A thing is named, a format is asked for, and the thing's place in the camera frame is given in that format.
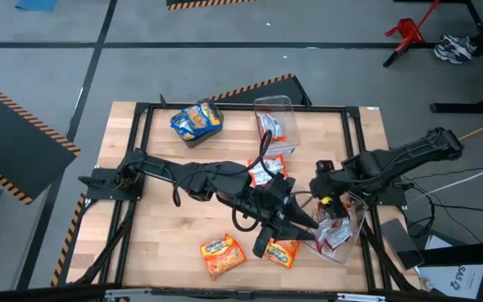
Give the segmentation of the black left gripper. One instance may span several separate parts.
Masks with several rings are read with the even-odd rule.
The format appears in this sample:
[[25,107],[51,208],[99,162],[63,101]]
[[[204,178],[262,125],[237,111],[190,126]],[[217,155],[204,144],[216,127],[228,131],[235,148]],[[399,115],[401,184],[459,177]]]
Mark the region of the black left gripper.
[[292,192],[294,185],[294,178],[276,173],[265,185],[247,189],[248,200],[256,207],[255,221],[249,229],[253,230],[258,224],[262,225],[262,230],[257,235],[252,248],[252,253],[256,257],[263,257],[270,242],[315,239],[314,234],[298,227],[286,229],[288,224],[284,216],[291,222],[304,227],[318,226],[318,223],[299,206],[295,194]]

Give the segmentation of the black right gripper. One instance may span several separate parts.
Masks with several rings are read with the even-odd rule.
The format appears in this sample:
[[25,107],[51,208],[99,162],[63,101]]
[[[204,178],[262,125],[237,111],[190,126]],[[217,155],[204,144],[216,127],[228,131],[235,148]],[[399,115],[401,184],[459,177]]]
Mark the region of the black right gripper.
[[335,169],[331,160],[319,160],[315,165],[315,177],[310,181],[311,195],[327,206],[330,219],[348,217],[351,197],[348,193],[342,194],[347,181],[347,169]]

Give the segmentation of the orange Maruchan ramen packet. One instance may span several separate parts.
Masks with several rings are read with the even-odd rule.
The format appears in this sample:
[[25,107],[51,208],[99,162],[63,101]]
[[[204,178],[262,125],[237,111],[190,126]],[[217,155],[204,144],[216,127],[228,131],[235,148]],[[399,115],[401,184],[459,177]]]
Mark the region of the orange Maruchan ramen packet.
[[[263,159],[263,162],[266,168],[273,174],[281,173],[283,176],[288,177],[288,172],[282,155],[266,157]],[[252,187],[255,187],[256,185],[265,185],[272,178],[260,163],[257,163],[251,168],[249,174],[252,177]]]
[[281,123],[271,112],[257,112],[256,119],[258,131],[262,138],[266,131],[270,131],[272,142],[284,142],[286,140]]
[[227,233],[220,239],[201,245],[200,253],[212,281],[247,260],[240,244]]
[[299,251],[300,244],[301,241],[299,240],[271,240],[266,247],[264,255],[277,264],[291,268]]

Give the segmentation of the blue Maruchan ramen packet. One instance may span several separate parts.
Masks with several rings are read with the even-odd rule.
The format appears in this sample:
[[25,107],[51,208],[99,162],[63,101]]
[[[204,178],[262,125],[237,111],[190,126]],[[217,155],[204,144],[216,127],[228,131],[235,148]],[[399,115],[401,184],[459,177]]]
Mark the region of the blue Maruchan ramen packet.
[[204,131],[222,125],[221,112],[213,103],[203,102],[182,110],[193,129]]
[[195,130],[184,115],[175,115],[170,121],[170,127],[177,132],[182,140],[190,141],[196,138]]

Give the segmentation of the clear plastic bin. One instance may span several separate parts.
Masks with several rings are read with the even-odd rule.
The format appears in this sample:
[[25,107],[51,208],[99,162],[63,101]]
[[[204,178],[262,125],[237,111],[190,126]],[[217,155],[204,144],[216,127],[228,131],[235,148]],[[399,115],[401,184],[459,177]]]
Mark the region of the clear plastic bin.
[[292,154],[300,145],[300,133],[293,110],[293,104],[287,96],[268,96],[253,102],[255,117],[257,112],[271,112],[281,123],[286,140],[272,142],[267,148],[267,156]]
[[[348,241],[343,242],[336,249],[325,248],[322,253],[319,253],[316,249],[314,240],[304,241],[304,245],[316,256],[323,258],[326,261],[338,263],[345,265],[348,261],[352,251],[357,246],[358,238],[361,231],[361,225],[365,221],[365,215],[367,210],[367,205],[363,199],[353,192],[347,192],[351,197],[351,207],[349,209],[349,218],[351,224],[352,236]],[[311,218],[315,220],[318,224],[320,221],[317,220],[315,215],[318,201],[311,201],[305,208],[306,211],[311,215]],[[312,234],[316,229],[306,227],[306,230]]]

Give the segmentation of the black flat tablet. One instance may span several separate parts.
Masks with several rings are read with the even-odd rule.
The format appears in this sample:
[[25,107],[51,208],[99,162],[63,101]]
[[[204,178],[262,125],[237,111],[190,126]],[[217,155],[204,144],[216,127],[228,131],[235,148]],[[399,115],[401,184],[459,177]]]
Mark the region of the black flat tablet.
[[396,253],[405,270],[423,264],[424,259],[414,241],[398,219],[387,221],[381,225],[383,236]]

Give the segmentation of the dark grey plastic bin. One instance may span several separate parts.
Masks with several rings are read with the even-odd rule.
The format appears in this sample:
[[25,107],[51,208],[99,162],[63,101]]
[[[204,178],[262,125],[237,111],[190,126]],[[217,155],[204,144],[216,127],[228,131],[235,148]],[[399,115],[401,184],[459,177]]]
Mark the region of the dark grey plastic bin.
[[[217,107],[217,105],[211,99],[208,99],[208,98],[202,99],[202,100],[196,102],[194,105],[199,104],[199,103],[203,103],[203,102],[213,103],[216,106],[216,108],[221,112],[221,110]],[[176,115],[184,115],[182,113],[182,110],[180,111],[180,113],[177,113]],[[199,131],[199,130],[196,130],[195,129],[195,134],[196,134],[196,138],[195,139],[190,140],[190,141],[184,141],[184,140],[182,140],[184,142],[184,144],[186,145],[186,147],[187,148],[194,148],[194,147],[198,146],[199,144],[203,143],[208,138],[211,138],[212,136],[214,136],[217,133],[219,133],[222,130],[223,123],[224,123],[224,115],[223,115],[222,112],[221,112],[221,117],[222,117],[222,125],[219,128],[210,129],[210,130],[204,130],[204,131]]]

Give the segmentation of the black hazard-striped floor mat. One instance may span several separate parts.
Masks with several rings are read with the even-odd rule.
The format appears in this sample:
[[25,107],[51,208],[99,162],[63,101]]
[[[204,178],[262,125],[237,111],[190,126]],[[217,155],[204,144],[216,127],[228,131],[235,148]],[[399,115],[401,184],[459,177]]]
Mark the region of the black hazard-striped floor mat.
[[73,246],[77,240],[77,233],[79,231],[81,218],[86,207],[86,194],[80,193],[76,207],[74,209],[73,216],[70,220],[69,229],[65,235],[65,239],[62,244],[60,256],[58,257],[57,264],[55,266],[53,277],[50,281],[51,287],[61,286],[66,281],[66,274],[70,266],[70,261],[73,252]]
[[81,149],[0,92],[0,186],[32,203]]
[[280,75],[212,96],[217,103],[253,104],[256,99],[268,96],[287,96],[295,106],[310,107],[308,94],[294,74]]
[[251,3],[257,0],[165,0],[169,11],[189,8],[206,8],[237,3]]

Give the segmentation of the white printed sheet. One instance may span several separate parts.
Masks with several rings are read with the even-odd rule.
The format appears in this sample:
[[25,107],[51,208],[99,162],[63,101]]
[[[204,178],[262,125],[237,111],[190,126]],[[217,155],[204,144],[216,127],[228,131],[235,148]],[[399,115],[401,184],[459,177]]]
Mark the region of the white printed sheet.
[[483,258],[474,255],[478,251],[475,245],[453,246],[429,235],[422,250],[425,263],[416,268],[423,289],[456,298],[480,298]]

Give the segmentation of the person's shoe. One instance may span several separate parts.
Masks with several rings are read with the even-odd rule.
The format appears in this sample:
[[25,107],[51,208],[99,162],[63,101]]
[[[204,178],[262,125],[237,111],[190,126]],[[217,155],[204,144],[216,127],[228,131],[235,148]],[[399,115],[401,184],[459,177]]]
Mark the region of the person's shoe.
[[444,34],[442,36],[442,40],[451,49],[466,56],[472,56],[477,48],[477,46],[471,42],[470,37],[452,36],[449,34]]
[[449,46],[445,46],[443,44],[435,45],[434,54],[438,59],[448,61],[453,65],[461,65],[468,60],[466,56],[463,56],[461,53],[454,52]]

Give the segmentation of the red metal stand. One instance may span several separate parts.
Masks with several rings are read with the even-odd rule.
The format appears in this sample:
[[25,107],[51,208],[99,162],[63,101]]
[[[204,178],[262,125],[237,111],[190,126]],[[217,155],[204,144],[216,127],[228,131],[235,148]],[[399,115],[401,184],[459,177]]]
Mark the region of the red metal stand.
[[401,18],[398,20],[397,25],[392,29],[388,30],[385,35],[390,37],[394,34],[400,34],[402,36],[402,41],[394,49],[395,54],[402,53],[411,44],[424,44],[425,39],[423,38],[420,29],[426,20],[429,18],[430,14],[439,5],[441,0],[428,0],[430,2],[430,7],[428,11],[423,15],[423,17],[415,22],[412,18]]

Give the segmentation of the blue floor mat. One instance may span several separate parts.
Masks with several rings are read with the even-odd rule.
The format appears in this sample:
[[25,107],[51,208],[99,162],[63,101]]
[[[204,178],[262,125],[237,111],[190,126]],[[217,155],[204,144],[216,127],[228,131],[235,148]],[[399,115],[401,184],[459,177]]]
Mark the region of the blue floor mat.
[[17,0],[15,8],[23,11],[51,13],[58,0]]

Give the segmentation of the black aluminium table frame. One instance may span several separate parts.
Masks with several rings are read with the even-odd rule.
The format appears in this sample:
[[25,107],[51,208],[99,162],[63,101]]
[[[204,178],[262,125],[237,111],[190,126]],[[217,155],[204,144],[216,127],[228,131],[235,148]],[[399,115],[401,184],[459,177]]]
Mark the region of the black aluminium table frame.
[[[97,158],[103,168],[122,161],[131,133],[135,144],[163,159],[186,164],[231,160],[245,164],[257,155],[258,134],[249,105],[223,104],[222,131],[195,148],[187,148],[169,126],[180,106],[155,104],[141,116],[133,102],[114,102],[104,127]],[[309,181],[320,159],[335,163],[359,149],[361,138],[369,148],[385,148],[382,118],[377,108],[363,107],[358,117],[341,107],[301,107],[296,111],[301,144],[286,157],[286,169],[296,184],[301,203],[307,206]],[[148,178],[126,242],[120,242],[106,271],[106,281],[120,279],[123,288],[306,290],[360,293],[368,290],[367,278],[378,288],[392,284],[383,274],[374,250],[358,239],[345,265],[329,262],[302,246],[291,268],[252,255],[257,231],[239,232],[231,210],[216,200],[198,202],[187,195],[181,206],[171,199],[172,187]],[[240,266],[212,281],[200,245],[225,234],[233,236],[247,255]]]

